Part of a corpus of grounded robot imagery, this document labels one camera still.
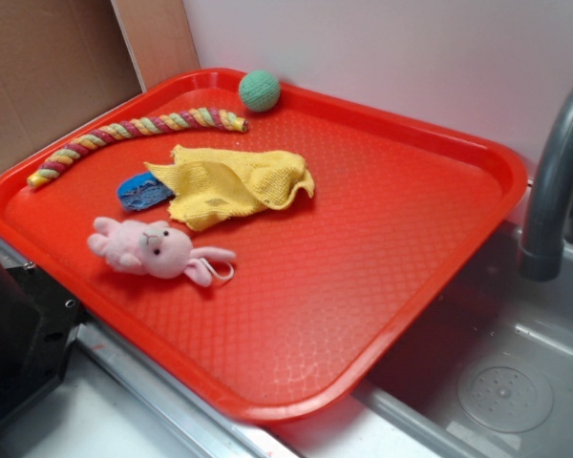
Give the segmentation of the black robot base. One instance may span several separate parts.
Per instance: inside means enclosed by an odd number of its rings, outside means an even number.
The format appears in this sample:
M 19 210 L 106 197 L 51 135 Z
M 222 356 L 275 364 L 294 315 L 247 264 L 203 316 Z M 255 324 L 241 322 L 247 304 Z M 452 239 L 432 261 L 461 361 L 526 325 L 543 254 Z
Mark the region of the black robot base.
M 0 262 L 0 427 L 62 383 L 80 315 L 42 268 Z

